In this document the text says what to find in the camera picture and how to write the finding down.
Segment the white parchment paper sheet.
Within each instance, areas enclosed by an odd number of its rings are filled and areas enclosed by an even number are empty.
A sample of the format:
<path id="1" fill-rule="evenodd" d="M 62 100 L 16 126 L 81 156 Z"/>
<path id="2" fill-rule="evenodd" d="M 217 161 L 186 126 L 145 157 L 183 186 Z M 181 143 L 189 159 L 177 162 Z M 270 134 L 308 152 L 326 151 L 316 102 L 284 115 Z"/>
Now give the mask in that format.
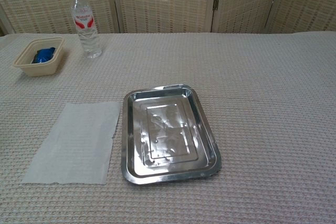
<path id="1" fill-rule="evenodd" d="M 120 103 L 67 103 L 34 155 L 23 184 L 107 182 Z"/>

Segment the silver metal tray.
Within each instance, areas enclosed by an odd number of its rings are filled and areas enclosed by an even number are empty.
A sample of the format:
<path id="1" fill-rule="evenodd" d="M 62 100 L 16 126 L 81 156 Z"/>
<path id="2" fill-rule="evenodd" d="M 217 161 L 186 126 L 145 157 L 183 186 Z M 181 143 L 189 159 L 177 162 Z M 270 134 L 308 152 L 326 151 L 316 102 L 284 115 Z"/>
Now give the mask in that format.
<path id="1" fill-rule="evenodd" d="M 122 108 L 121 171 L 136 185 L 203 178 L 222 167 L 197 93 L 174 84 L 128 93 Z"/>

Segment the beige tray with blue item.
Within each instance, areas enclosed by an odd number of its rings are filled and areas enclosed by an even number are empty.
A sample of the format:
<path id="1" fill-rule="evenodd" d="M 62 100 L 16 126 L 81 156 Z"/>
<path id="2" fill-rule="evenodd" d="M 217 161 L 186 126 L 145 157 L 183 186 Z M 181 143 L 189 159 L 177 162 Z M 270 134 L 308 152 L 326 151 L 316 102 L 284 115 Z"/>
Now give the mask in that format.
<path id="1" fill-rule="evenodd" d="M 32 40 L 13 62 L 15 68 L 20 68 L 30 77 L 39 77 L 54 74 L 64 55 L 65 39 L 52 37 Z M 53 57 L 46 62 L 32 63 L 38 50 L 54 47 Z"/>

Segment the beige woven tablecloth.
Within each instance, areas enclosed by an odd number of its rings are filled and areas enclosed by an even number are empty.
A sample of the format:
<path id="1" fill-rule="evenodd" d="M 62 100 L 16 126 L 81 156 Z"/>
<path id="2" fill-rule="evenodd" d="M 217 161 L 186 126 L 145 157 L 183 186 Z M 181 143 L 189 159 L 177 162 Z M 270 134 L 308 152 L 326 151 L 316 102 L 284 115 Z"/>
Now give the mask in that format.
<path id="1" fill-rule="evenodd" d="M 0 38 L 0 224 L 336 224 L 336 32 L 78 36 L 50 76 L 15 58 L 42 34 Z M 121 173 L 117 126 L 105 185 L 22 184 L 66 103 L 121 102 L 183 83 L 222 156 L 208 178 L 137 186 Z"/>

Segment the clear plastic water bottle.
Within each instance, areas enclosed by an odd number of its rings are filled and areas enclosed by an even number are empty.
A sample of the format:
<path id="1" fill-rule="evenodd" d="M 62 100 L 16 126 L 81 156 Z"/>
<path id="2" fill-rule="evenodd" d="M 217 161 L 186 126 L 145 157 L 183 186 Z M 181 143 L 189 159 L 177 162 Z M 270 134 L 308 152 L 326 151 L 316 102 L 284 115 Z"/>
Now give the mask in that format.
<path id="1" fill-rule="evenodd" d="M 98 31 L 93 10 L 87 0 L 71 0 L 71 16 L 75 24 L 79 40 L 88 58 L 101 56 Z"/>

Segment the blue plastic packet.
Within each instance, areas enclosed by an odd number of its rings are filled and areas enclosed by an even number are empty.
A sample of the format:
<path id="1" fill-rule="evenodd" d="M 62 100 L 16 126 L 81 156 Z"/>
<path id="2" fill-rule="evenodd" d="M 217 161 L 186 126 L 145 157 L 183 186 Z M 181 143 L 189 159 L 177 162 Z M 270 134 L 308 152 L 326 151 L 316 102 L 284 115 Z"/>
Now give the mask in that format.
<path id="1" fill-rule="evenodd" d="M 38 50 L 32 60 L 32 63 L 44 63 L 50 61 L 53 58 L 55 51 L 55 47 Z"/>

